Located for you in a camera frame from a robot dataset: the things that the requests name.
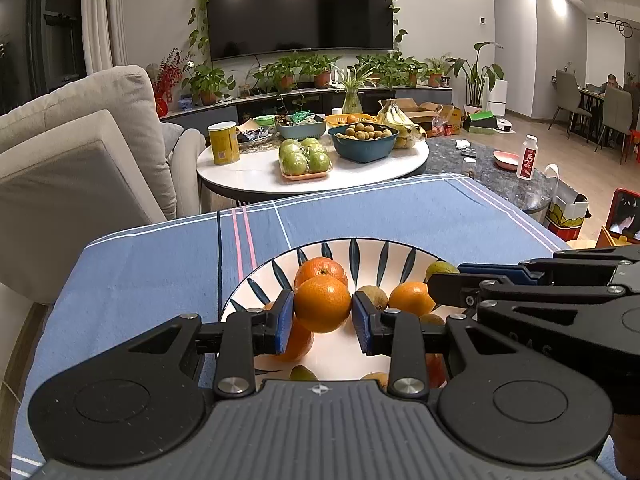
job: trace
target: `red label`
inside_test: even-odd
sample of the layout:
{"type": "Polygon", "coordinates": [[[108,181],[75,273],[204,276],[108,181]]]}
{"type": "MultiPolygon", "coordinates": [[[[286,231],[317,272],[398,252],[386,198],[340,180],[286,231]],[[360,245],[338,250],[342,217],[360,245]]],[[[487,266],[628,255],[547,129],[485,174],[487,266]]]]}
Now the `red label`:
{"type": "Polygon", "coordinates": [[[522,168],[520,169],[520,176],[527,178],[531,177],[533,173],[533,163],[536,160],[536,150],[531,148],[524,149],[524,155],[522,155],[522,168]]]}

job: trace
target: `pillow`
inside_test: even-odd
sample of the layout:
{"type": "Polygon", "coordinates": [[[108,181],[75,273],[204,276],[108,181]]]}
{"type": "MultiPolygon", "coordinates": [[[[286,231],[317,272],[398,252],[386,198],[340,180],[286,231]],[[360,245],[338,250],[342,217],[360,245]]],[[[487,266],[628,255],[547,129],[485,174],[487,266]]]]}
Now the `pillow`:
{"type": "Polygon", "coordinates": [[[164,216],[175,218],[175,189],[166,161],[151,81],[139,66],[117,66],[69,83],[0,117],[0,153],[27,139],[108,110],[164,216]]]}
{"type": "Polygon", "coordinates": [[[174,150],[184,128],[180,124],[160,123],[160,130],[164,139],[164,156],[169,160],[169,154],[174,150]]]}

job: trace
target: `metal screw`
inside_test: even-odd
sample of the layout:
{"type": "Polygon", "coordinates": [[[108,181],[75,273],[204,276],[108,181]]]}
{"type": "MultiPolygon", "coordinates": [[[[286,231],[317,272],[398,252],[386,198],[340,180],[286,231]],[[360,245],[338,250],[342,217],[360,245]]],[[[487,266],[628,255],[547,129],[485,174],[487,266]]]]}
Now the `metal screw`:
{"type": "Polygon", "coordinates": [[[226,394],[241,394],[248,388],[248,381],[242,377],[226,377],[218,383],[218,389],[226,394]]]}
{"type": "Polygon", "coordinates": [[[394,389],[401,394],[419,394],[424,390],[424,383],[413,377],[403,377],[394,383],[394,389]]]}

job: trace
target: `round white coffee table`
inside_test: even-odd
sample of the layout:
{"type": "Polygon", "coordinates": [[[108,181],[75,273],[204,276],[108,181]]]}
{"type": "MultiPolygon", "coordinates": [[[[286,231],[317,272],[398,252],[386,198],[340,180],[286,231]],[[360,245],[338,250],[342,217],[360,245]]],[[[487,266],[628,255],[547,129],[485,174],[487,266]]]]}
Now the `round white coffee table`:
{"type": "Polygon", "coordinates": [[[429,156],[429,147],[422,140],[411,149],[393,150],[387,158],[359,164],[338,156],[328,135],[320,141],[334,166],[326,177],[302,181],[284,179],[278,150],[242,153],[237,162],[216,166],[210,146],[198,157],[198,175],[213,192],[238,202],[254,203],[393,180],[423,169],[429,156]]]}

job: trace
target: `bunch of bananas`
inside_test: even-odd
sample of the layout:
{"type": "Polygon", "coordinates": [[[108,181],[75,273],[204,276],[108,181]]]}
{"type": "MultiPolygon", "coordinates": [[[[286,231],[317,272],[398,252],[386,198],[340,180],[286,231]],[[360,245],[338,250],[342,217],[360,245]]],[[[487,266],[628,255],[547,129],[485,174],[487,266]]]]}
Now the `bunch of bananas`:
{"type": "Polygon", "coordinates": [[[378,124],[386,124],[398,130],[398,137],[394,149],[412,148],[418,140],[424,138],[424,130],[414,124],[404,112],[398,107],[395,99],[389,99],[376,117],[378,124]]]}

